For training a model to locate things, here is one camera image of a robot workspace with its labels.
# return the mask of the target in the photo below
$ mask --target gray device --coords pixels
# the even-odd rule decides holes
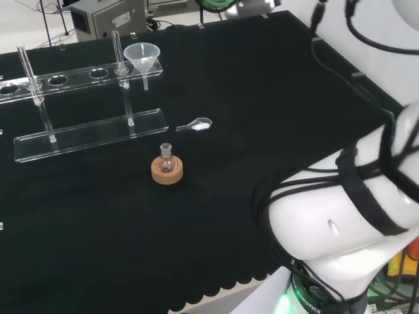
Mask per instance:
[[[79,42],[147,31],[143,0],[81,0],[70,12]]]

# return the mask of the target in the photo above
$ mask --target yellow component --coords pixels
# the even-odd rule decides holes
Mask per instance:
[[[399,275],[401,255],[402,255],[402,252],[398,252],[397,255],[388,262],[387,274],[390,277]],[[405,265],[403,266],[403,275],[415,276],[417,265],[418,265],[418,262],[410,259],[409,256],[406,254]]]

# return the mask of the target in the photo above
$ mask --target white wall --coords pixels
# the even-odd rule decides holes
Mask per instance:
[[[283,0],[283,3],[308,25],[317,0]],[[328,1],[317,33],[402,105],[419,100],[419,56],[391,54],[359,42],[346,27],[344,4],[345,0]],[[404,23],[392,0],[362,0],[353,20],[355,27],[372,40],[419,49],[419,32]]]

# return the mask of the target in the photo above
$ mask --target funnel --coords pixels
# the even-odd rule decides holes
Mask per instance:
[[[155,63],[160,49],[155,44],[136,43],[124,49],[124,56],[143,74],[144,90],[149,89],[147,73]]]

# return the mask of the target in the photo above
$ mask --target black strap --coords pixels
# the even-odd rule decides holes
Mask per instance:
[[[352,203],[365,220],[385,236],[395,236],[407,230],[396,223],[381,208],[359,176],[355,166],[356,147],[342,150],[336,159],[340,183]]]
[[[392,123],[387,123],[382,132],[379,156],[381,172],[409,198],[414,200],[416,203],[419,203],[419,186],[398,169],[398,164],[400,164],[403,161],[403,158],[406,157],[407,152],[418,135],[419,120],[416,122],[405,148],[402,151],[401,159],[398,160],[397,163],[393,160],[392,155],[394,132],[395,125]]]

